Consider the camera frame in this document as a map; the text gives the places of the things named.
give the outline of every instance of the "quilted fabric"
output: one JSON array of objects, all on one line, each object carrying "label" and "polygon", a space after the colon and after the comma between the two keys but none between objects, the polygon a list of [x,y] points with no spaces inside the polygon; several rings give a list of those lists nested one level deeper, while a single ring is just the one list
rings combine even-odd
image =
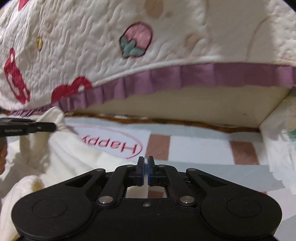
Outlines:
[{"label": "quilted fabric", "polygon": [[[159,90],[155,82],[170,88],[174,68],[190,66],[180,88],[292,87],[294,69],[274,64],[295,65],[295,40],[295,13],[282,0],[12,0],[0,18],[0,106],[72,110],[118,88],[120,98]],[[233,62],[253,63],[261,78],[243,71],[237,80]]]}]

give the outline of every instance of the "red oval outline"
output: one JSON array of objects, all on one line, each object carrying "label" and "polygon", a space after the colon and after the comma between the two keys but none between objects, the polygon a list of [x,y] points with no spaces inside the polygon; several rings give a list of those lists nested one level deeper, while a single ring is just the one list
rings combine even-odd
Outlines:
[{"label": "red oval outline", "polygon": [[107,130],[107,131],[110,131],[110,132],[114,132],[114,133],[119,133],[119,134],[122,134],[122,135],[124,135],[124,136],[127,136],[127,137],[129,137],[129,138],[131,138],[131,139],[133,139],[135,142],[137,142],[139,145],[140,145],[140,147],[141,147],[141,150],[137,153],[137,154],[135,154],[135,155],[133,155],[133,156],[131,156],[131,157],[127,157],[127,158],[125,158],[125,159],[131,159],[131,158],[133,158],[133,157],[135,157],[136,155],[139,155],[140,153],[141,153],[141,151],[143,150],[143,144],[142,144],[142,142],[139,140],[139,139],[137,139],[137,138],[135,138],[134,136],[132,136],[132,135],[130,135],[130,134],[128,134],[128,133],[125,133],[125,132],[123,132],[123,131],[118,131],[118,130],[114,130],[114,129],[111,129],[111,128],[107,128],[107,127],[101,127],[101,126],[99,126],[99,127],[96,127],[96,128],[93,128],[92,126],[87,126],[87,125],[75,125],[75,126],[78,126],[78,127],[82,127],[82,128],[90,128],[90,129],[103,129],[103,130]]}]

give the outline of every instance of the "purple trim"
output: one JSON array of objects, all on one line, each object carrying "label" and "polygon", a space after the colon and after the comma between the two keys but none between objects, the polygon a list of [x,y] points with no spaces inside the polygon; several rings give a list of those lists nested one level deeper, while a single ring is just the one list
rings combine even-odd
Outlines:
[{"label": "purple trim", "polygon": [[87,108],[112,99],[125,99],[134,94],[152,94],[165,89],[186,86],[279,86],[293,88],[296,83],[295,68],[275,64],[209,63],[171,66],[152,69],[115,79],[92,89],[63,98],[35,110],[14,111],[14,115],[42,114],[58,106],[63,111]]}]

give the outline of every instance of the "black robotic gripper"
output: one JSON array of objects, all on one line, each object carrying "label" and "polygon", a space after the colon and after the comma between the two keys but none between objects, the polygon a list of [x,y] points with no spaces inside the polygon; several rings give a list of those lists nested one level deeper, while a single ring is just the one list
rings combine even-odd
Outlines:
[{"label": "black robotic gripper", "polygon": [[144,184],[144,158],[114,172],[95,169],[20,199],[12,210],[18,241],[275,241],[282,212],[271,197],[189,168],[148,158],[148,185],[167,198],[125,198]]}]

